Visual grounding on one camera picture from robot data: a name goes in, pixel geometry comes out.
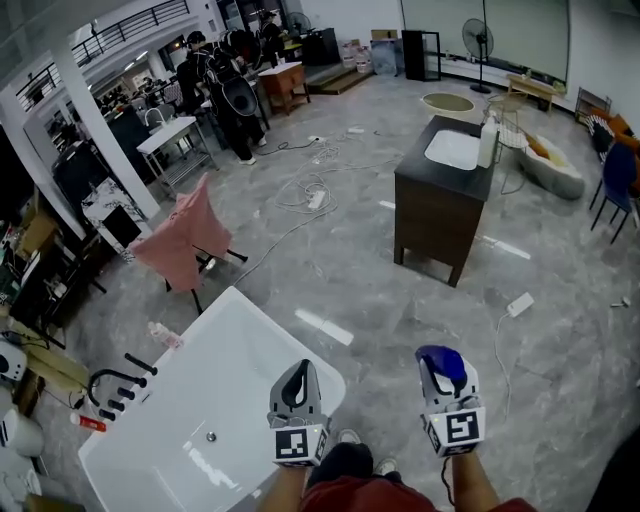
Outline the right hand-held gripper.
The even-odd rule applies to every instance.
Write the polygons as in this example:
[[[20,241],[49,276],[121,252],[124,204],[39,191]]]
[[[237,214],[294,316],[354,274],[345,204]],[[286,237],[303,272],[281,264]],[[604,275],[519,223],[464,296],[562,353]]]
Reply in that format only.
[[[419,355],[423,429],[440,458],[473,452],[485,440],[478,373],[462,355]]]

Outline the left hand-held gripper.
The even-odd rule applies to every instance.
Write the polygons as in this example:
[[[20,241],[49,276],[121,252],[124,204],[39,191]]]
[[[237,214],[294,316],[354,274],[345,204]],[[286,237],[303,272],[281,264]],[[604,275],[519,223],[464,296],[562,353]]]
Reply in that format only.
[[[270,392],[267,422],[274,433],[273,462],[279,467],[317,467],[327,441],[330,418],[322,412],[316,369],[303,359],[287,369]]]

